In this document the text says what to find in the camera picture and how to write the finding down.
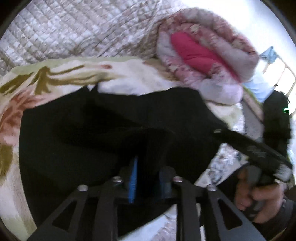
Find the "person's right hand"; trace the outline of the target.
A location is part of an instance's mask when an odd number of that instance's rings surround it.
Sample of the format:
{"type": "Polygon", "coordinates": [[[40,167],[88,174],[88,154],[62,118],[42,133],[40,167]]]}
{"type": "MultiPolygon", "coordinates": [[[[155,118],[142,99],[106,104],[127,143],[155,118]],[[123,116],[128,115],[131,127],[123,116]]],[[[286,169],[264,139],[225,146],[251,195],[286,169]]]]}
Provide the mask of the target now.
{"type": "Polygon", "coordinates": [[[253,221],[260,224],[265,223],[274,218],[280,211],[287,186],[284,183],[274,183],[269,186],[251,188],[247,183],[247,176],[246,168],[243,168],[237,175],[239,182],[234,204],[239,210],[245,211],[252,205],[252,202],[263,201],[264,205],[253,221]]]}

